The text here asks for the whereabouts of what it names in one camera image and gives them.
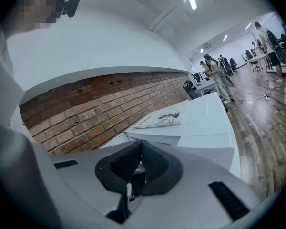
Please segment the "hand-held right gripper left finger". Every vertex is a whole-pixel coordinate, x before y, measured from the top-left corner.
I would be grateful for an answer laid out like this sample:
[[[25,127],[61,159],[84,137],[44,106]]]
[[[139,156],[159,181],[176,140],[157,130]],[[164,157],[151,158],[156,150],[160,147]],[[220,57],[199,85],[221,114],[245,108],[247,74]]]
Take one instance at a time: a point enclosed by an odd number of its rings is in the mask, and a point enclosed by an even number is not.
[[[52,157],[62,187],[65,229],[140,229],[141,200],[129,202],[141,161],[141,143],[131,141],[83,153]]]

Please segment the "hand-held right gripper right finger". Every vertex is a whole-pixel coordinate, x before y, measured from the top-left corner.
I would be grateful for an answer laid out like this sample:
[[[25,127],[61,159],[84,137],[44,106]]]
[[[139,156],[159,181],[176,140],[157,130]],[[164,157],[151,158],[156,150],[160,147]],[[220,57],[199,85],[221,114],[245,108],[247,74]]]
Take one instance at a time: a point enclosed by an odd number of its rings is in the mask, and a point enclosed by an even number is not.
[[[246,183],[212,160],[164,144],[155,146],[181,161],[183,175],[166,194],[142,198],[133,213],[134,229],[217,229],[231,224],[209,187],[213,182],[223,182],[248,210],[260,204]]]

